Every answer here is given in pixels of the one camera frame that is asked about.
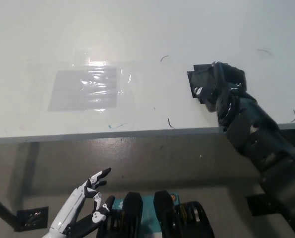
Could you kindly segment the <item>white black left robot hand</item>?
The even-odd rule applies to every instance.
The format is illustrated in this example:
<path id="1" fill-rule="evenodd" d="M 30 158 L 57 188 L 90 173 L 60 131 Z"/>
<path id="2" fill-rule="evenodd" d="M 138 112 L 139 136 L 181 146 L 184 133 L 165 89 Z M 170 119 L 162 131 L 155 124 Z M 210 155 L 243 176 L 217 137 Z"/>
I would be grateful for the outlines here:
<path id="1" fill-rule="evenodd" d="M 109 196 L 105 202 L 96 189 L 106 184 L 101 179 L 111 172 L 111 168 L 99 171 L 76 188 L 66 200 L 59 213 L 53 220 L 45 238 L 83 238 L 98 229 L 108 218 L 115 201 Z M 80 211 L 87 199 L 93 199 L 94 208 L 84 218 L 78 220 Z"/>

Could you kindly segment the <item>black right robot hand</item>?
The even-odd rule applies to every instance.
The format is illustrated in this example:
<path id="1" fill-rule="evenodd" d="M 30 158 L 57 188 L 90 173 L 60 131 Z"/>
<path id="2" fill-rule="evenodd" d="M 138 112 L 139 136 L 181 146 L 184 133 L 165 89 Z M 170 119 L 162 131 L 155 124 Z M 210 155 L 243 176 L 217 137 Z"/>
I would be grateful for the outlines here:
<path id="1" fill-rule="evenodd" d="M 218 124 L 229 127 L 238 110 L 237 93 L 245 93 L 245 72 L 220 61 L 196 64 L 188 72 L 192 97 L 204 104 L 210 113 L 215 112 Z"/>

